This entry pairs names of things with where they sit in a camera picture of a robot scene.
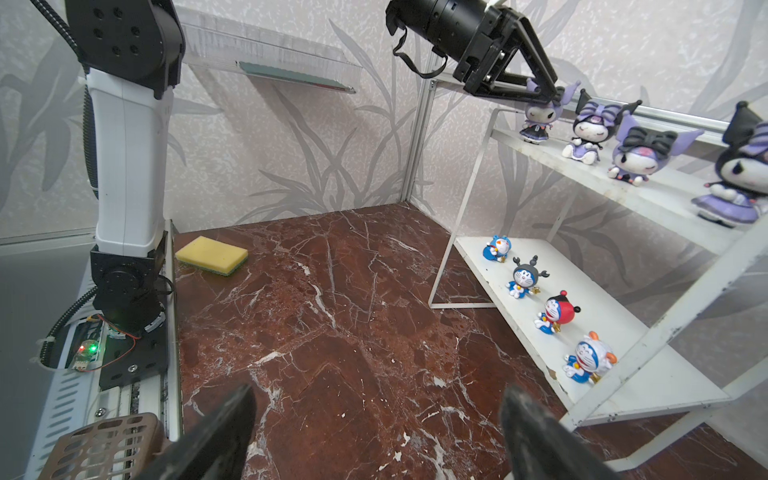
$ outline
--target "toy figure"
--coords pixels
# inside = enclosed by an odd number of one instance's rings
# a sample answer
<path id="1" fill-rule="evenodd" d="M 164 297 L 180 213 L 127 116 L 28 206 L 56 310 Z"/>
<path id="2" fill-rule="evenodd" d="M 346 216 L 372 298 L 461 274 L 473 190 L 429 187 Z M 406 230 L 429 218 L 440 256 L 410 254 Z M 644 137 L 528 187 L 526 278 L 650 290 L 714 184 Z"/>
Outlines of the toy figure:
<path id="1" fill-rule="evenodd" d="M 563 149 L 563 157 L 573 158 L 587 165 L 600 160 L 598 150 L 603 149 L 600 143 L 614 136 L 624 117 L 622 112 L 628 111 L 632 114 L 637 106 L 643 103 L 642 100 L 638 100 L 622 107 L 621 105 L 599 105 L 591 99 L 592 97 L 582 88 L 573 127 L 576 136 Z"/>
<path id="2" fill-rule="evenodd" d="M 727 227 L 755 223 L 768 212 L 768 121 L 746 106 L 739 102 L 723 134 L 729 147 L 715 162 L 721 181 L 704 184 L 710 194 L 692 200 L 700 217 Z"/>
<path id="3" fill-rule="evenodd" d="M 551 101 L 546 105 L 542 104 L 528 104 L 525 107 L 525 127 L 520 130 L 520 135 L 523 140 L 532 144 L 540 144 L 542 141 L 549 139 L 547 134 L 547 128 L 552 128 L 552 124 L 560 115 L 563 114 L 563 105 L 568 104 L 576 92 L 576 88 L 581 85 L 580 81 L 577 81 L 573 85 L 567 87 L 558 87 L 558 92 L 561 93 L 559 101 Z M 528 91 L 535 91 L 538 88 L 536 82 L 528 79 L 525 87 Z"/>
<path id="4" fill-rule="evenodd" d="M 482 256 L 488 260 L 496 260 L 497 262 L 504 263 L 507 260 L 507 253 L 509 253 L 510 246 L 507 237 L 494 235 L 493 240 L 486 243 L 485 248 L 482 249 Z"/>
<path id="5" fill-rule="evenodd" d="M 547 300 L 544 312 L 538 314 L 538 319 L 534 320 L 536 328 L 544 333 L 551 335 L 560 332 L 560 325 L 570 323 L 576 313 L 581 312 L 581 308 L 573 306 L 566 297 L 568 292 L 562 290 L 560 295 L 556 295 Z"/>
<path id="6" fill-rule="evenodd" d="M 642 128 L 632 115 L 624 113 L 614 149 L 613 167 L 608 176 L 635 187 L 648 181 L 648 175 L 666 167 L 672 157 L 682 154 L 704 130 L 654 133 Z"/>
<path id="7" fill-rule="evenodd" d="M 565 357 L 565 375 L 579 383 L 595 384 L 618 361 L 610 346 L 600 341 L 597 333 L 589 332 L 576 345 L 576 355 Z"/>
<path id="8" fill-rule="evenodd" d="M 527 293 L 538 293 L 538 288 L 535 286 L 536 283 L 538 283 L 538 278 L 540 276 L 543 276 L 544 278 L 549 276 L 547 270 L 544 270 L 541 273 L 536 270 L 535 265 L 537 260 L 538 255 L 534 255 L 529 264 L 521 265 L 519 258 L 515 257 L 512 259 L 518 267 L 512 273 L 512 278 L 514 280 L 507 283 L 507 286 L 509 287 L 509 294 L 514 298 L 525 298 Z"/>

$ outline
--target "white shelf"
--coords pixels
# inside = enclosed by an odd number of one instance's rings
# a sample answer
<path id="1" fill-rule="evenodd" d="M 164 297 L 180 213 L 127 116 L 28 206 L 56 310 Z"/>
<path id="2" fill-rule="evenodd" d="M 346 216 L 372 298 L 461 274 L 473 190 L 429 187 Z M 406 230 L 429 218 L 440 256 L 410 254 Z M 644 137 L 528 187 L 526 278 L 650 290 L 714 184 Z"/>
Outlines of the white shelf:
<path id="1" fill-rule="evenodd" d="M 635 187 L 607 176 L 611 162 L 605 151 L 599 163 L 585 165 L 563 157 L 561 152 L 566 143 L 560 140 L 534 145 L 521 140 L 515 132 L 499 129 L 493 130 L 491 138 L 718 255 L 745 230 L 730 229 L 698 217 L 690 201 L 706 195 L 708 190 L 703 180 L 692 175 L 665 168 L 650 175 L 647 184 Z"/>
<path id="2" fill-rule="evenodd" d="M 340 48 L 184 7 L 176 13 L 187 40 L 184 63 L 356 93 L 362 67 Z"/>
<path id="3" fill-rule="evenodd" d="M 482 256 L 489 238 L 457 237 L 455 246 L 552 389 L 570 409 L 590 389 L 589 384 L 569 379 L 562 369 L 563 357 L 574 353 L 582 337 L 594 330 L 611 346 L 621 363 L 622 356 L 648 331 L 648 327 L 547 241 L 511 239 L 508 260 L 499 263 Z M 511 259 L 520 257 L 527 263 L 534 255 L 539 259 L 536 267 L 540 271 L 547 270 L 551 276 L 541 279 L 538 295 L 517 300 L 509 295 L 507 288 L 515 267 Z M 534 326 L 534 320 L 544 311 L 547 298 L 561 290 L 568 291 L 568 299 L 581 307 L 581 313 L 573 322 L 563 325 L 560 333 L 547 335 Z M 583 425 L 686 412 L 728 401 L 730 397 L 723 390 L 666 346 Z"/>

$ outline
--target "figurine head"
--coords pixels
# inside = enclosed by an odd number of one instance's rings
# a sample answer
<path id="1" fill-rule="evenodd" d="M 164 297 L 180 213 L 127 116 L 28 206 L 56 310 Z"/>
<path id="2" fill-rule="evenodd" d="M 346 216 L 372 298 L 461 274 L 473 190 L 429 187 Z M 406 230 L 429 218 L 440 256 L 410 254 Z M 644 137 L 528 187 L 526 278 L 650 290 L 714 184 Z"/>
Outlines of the figurine head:
<path id="1" fill-rule="evenodd" d="M 589 373 L 607 372 L 618 361 L 610 346 L 602 343 L 597 333 L 589 332 L 576 345 L 576 359 Z"/>
<path id="2" fill-rule="evenodd" d="M 544 278 L 549 276 L 547 270 L 544 270 L 541 273 L 536 270 L 537 260 L 538 256 L 534 255 L 530 263 L 521 265 L 519 258 L 515 257 L 512 259 L 512 261 L 515 262 L 515 264 L 518 266 L 512 273 L 512 278 L 515 279 L 515 283 L 523 288 L 531 288 L 538 282 L 538 278 L 540 276 L 543 276 Z"/>
<path id="3" fill-rule="evenodd" d="M 624 113 L 619 143 L 614 149 L 614 165 L 632 174 L 650 175 L 666 167 L 670 159 L 682 154 L 704 130 L 655 133 L 641 127 L 634 117 Z"/>
<path id="4" fill-rule="evenodd" d="M 500 237 L 499 235 L 493 236 L 492 244 L 495 249 L 498 250 L 499 255 L 506 255 L 509 253 L 509 249 L 511 248 L 509 239 L 507 237 Z"/>
<path id="5" fill-rule="evenodd" d="M 528 104 L 525 107 L 525 119 L 536 124 L 553 123 L 563 114 L 563 105 L 571 102 L 579 85 L 581 82 L 576 81 L 573 85 L 568 85 L 565 88 L 558 87 L 558 92 L 561 94 L 559 101 L 551 101 L 548 104 Z M 536 91 L 538 85 L 529 78 L 525 88 L 528 91 Z"/>
<path id="6" fill-rule="evenodd" d="M 621 124 L 621 119 L 624 117 L 622 112 L 628 111 L 632 114 L 643 103 L 642 100 L 638 100 L 622 107 L 621 105 L 613 104 L 600 105 L 591 99 L 592 97 L 582 88 L 581 96 L 576 106 L 574 133 L 580 139 L 592 144 L 599 144 L 613 137 L 617 127 Z"/>
<path id="7" fill-rule="evenodd" d="M 574 319 L 576 313 L 581 312 L 581 308 L 573 306 L 566 295 L 568 292 L 562 290 L 560 295 L 551 297 L 545 304 L 547 316 L 561 324 L 569 323 Z"/>
<path id="8" fill-rule="evenodd" d="M 736 106 L 723 134 L 729 147 L 715 162 L 715 173 L 740 190 L 768 195 L 768 121 L 746 106 L 745 101 Z"/>

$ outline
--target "wallpaper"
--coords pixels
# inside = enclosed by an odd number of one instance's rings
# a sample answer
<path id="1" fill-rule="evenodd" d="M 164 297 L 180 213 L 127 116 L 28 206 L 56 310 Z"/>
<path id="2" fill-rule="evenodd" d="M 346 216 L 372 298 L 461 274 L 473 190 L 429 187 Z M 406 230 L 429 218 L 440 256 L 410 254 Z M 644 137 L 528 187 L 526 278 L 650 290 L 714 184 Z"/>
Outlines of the wallpaper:
<path id="1" fill-rule="evenodd" d="M 0 12 L 0 237 L 93 227 L 82 70 L 31 4 L 9 3 Z M 391 55 L 387 1 L 175 3 L 336 46 L 363 67 L 359 91 L 341 94 L 184 65 L 165 201 L 179 230 L 398 199 L 419 81 Z M 417 41 L 406 48 L 421 61 Z"/>
<path id="2" fill-rule="evenodd" d="M 640 6 L 640 2 L 534 0 L 518 7 L 533 21 L 562 84 L 580 79 L 601 97 L 625 101 L 642 97 L 646 104 L 660 108 L 727 118 L 734 98 L 753 101 L 753 108 L 768 117 L 768 41 L 766 30 L 758 27 L 768 20 L 764 3 L 697 2 L 694 8 L 691 2 L 690 8 L 676 4 L 671 11 L 662 2 L 642 2 L 644 6 Z M 686 12 L 685 21 L 678 9 Z M 606 26 L 609 11 L 612 20 Z M 669 18 L 676 19 L 678 38 L 696 41 L 677 41 L 671 47 L 670 32 L 651 31 L 654 22 L 666 25 Z M 615 51 L 603 48 L 597 54 L 596 45 L 605 45 L 611 38 L 607 30 L 627 43 Z M 728 47 L 734 44 L 738 45 L 735 50 Z M 652 53 L 664 66 L 657 70 L 657 77 L 611 73 L 614 68 L 619 71 L 620 65 L 635 63 L 637 57 L 625 52 L 640 46 L 640 51 Z M 686 48 L 699 47 L 707 54 L 684 61 L 685 55 L 693 54 Z M 745 63 L 747 57 L 752 60 Z M 727 109 L 720 107 L 725 103 L 730 105 Z M 454 89 L 436 92 L 412 201 L 447 228 L 453 226 L 490 112 L 496 106 Z M 522 114 L 503 114 L 498 126 L 519 131 L 523 120 Z M 572 121 L 572 117 L 561 119 L 551 136 L 570 138 Z M 604 152 L 614 145 L 608 144 Z M 718 153 L 714 146 L 695 144 L 688 155 L 675 158 L 668 168 L 694 174 L 703 183 L 714 178 L 711 160 Z M 553 244 L 639 319 L 653 324 L 708 268 L 713 254 L 493 140 L 459 233 L 546 238 L 574 189 L 576 200 Z M 726 385 L 768 353 L 766 289 L 768 260 L 763 259 L 672 346 L 716 384 Z M 766 465 L 768 408 L 760 398 L 767 393 L 768 384 L 764 384 L 710 422 Z"/>

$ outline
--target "lower shelf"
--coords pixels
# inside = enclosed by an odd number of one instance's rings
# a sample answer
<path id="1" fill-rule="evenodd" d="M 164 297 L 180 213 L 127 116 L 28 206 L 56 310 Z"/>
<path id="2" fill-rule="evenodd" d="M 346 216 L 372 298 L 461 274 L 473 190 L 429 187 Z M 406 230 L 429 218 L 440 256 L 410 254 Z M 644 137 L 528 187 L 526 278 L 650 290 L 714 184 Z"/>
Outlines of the lower shelf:
<path id="1" fill-rule="evenodd" d="M 570 409 L 591 386 L 565 375 L 563 357 L 572 355 L 576 344 L 594 330 L 621 362 L 622 356 L 648 327 L 546 240 L 511 239 L 508 260 L 499 263 L 482 256 L 489 238 L 457 237 L 455 246 L 566 409 Z M 515 268 L 511 259 L 520 257 L 527 263 L 534 255 L 538 255 L 536 267 L 547 270 L 551 276 L 541 279 L 538 295 L 515 299 L 507 288 Z M 578 305 L 581 312 L 573 322 L 563 325 L 560 333 L 547 335 L 534 326 L 534 320 L 545 310 L 547 299 L 561 290 L 568 291 L 568 299 Z M 666 346 L 584 425 L 686 412 L 728 401 L 730 397 L 723 390 L 672 347 Z"/>

